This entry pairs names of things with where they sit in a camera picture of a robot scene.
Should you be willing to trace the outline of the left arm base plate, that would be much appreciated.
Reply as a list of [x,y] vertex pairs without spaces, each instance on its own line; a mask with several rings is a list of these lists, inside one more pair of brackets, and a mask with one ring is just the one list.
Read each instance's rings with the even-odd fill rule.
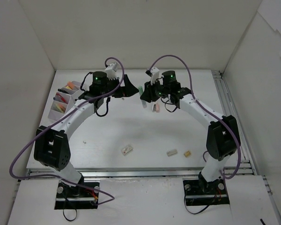
[[97,209],[99,194],[85,188],[72,187],[59,182],[55,210],[89,210]]

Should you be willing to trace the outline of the red gel pen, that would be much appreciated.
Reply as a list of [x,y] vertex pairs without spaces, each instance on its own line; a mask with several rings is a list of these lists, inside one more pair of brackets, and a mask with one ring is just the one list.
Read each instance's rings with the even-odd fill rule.
[[66,101],[65,98],[63,98],[62,95],[60,95],[59,93],[56,93],[56,96],[58,96],[60,98],[61,102],[65,103],[65,104],[68,104],[68,102]]

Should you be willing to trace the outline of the black handled scissors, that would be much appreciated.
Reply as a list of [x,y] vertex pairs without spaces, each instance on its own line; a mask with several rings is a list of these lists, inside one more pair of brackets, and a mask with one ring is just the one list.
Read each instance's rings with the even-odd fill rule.
[[62,92],[62,93],[65,93],[65,94],[68,94],[67,91],[63,90],[63,89],[58,89],[59,92]]

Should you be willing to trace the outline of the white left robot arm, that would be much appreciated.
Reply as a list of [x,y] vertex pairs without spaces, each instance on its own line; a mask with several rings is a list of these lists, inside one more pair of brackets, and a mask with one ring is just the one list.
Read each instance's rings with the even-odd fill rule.
[[84,177],[70,162],[69,139],[87,118],[97,112],[104,98],[131,97],[138,93],[127,75],[122,80],[109,79],[107,72],[103,71],[96,71],[91,75],[93,81],[89,89],[82,90],[75,98],[75,104],[64,114],[62,121],[52,127],[40,126],[36,132],[34,159],[67,182],[67,191],[75,197],[84,192]]

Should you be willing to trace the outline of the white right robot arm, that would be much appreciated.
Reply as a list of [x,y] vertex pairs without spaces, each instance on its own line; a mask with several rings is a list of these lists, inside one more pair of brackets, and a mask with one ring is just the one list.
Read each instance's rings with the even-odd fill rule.
[[160,73],[159,69],[153,68],[146,74],[150,76],[150,81],[144,84],[141,100],[151,103],[166,98],[176,109],[191,115],[207,130],[209,157],[198,175],[198,188],[203,193],[209,193],[214,189],[215,182],[224,178],[223,169],[230,156],[235,152],[241,154],[236,118],[224,116],[198,100],[192,89],[181,86],[173,70]]

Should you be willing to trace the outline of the orange cap highlighter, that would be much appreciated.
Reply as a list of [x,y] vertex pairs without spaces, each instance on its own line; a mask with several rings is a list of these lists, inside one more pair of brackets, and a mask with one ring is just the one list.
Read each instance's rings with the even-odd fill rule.
[[77,87],[72,82],[68,82],[66,88],[74,91],[77,90]]

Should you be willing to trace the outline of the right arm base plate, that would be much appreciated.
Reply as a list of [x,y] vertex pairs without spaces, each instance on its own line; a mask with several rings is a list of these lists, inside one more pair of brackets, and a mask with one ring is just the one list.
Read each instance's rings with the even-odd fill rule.
[[216,180],[203,191],[199,180],[183,180],[186,206],[229,205],[229,196],[224,180]]

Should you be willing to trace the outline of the twin orange yellow highlighter pack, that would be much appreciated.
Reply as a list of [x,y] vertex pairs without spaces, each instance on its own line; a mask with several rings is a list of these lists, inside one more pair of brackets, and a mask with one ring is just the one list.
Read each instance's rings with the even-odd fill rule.
[[66,108],[63,105],[56,104],[55,106],[56,106],[56,108],[58,109],[59,112],[65,113]]

